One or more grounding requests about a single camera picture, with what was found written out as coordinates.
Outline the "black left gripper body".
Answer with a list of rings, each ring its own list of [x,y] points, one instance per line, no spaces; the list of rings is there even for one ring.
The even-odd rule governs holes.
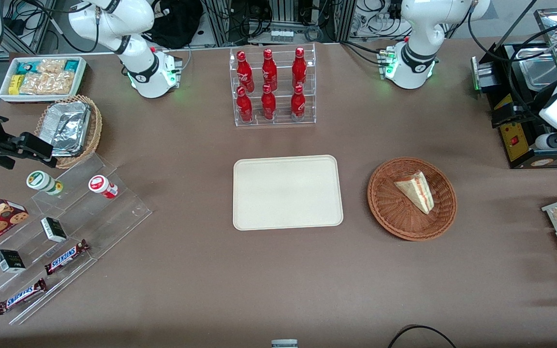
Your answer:
[[[530,108],[513,107],[511,123],[522,124],[530,123],[534,126],[541,125],[541,118],[537,116]]]

